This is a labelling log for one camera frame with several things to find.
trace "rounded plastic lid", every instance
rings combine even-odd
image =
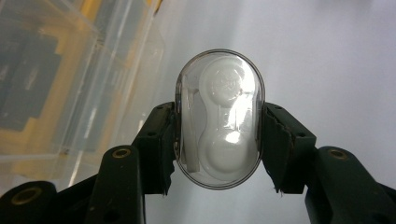
[[[183,173],[208,189],[247,180],[260,163],[262,76],[227,49],[198,54],[177,80],[176,156]]]

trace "plastic storage box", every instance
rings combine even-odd
[[[0,194],[64,189],[133,141],[163,54],[150,2],[0,1]]]

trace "metal screw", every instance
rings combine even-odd
[[[15,205],[22,205],[33,201],[34,199],[38,198],[43,190],[39,187],[31,187],[29,189],[24,189],[18,192],[14,197],[11,199],[11,203]]]
[[[332,148],[329,150],[329,154],[338,160],[346,160],[347,154],[344,151]]]
[[[131,149],[129,148],[119,148],[113,152],[113,157],[120,159],[129,156],[131,154]]]

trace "white background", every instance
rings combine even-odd
[[[354,153],[396,189],[396,2],[386,0],[164,0],[165,43],[155,105],[174,100],[184,64],[207,49],[246,55],[266,101],[285,107],[317,147]],[[276,194],[263,166],[224,191],[192,184],[179,168],[169,195],[147,196],[147,222],[308,223],[304,195]]]

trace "screw hole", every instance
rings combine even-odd
[[[388,224],[390,223],[389,219],[387,218],[387,216],[385,216],[384,214],[380,214],[380,213],[373,213],[373,220],[376,223],[381,223],[381,224]]]
[[[298,137],[306,137],[305,133],[297,133]]]
[[[120,219],[120,213],[115,209],[111,209],[105,213],[103,216],[104,222],[115,222]]]
[[[346,160],[347,159],[347,154],[341,150],[331,149],[331,150],[329,150],[329,153],[331,156],[335,157],[338,160]]]
[[[131,154],[129,148],[119,148],[113,152],[113,157],[119,159],[129,156],[129,154]]]
[[[22,205],[33,201],[40,196],[43,190],[38,187],[24,189],[12,197],[11,202],[15,205]]]

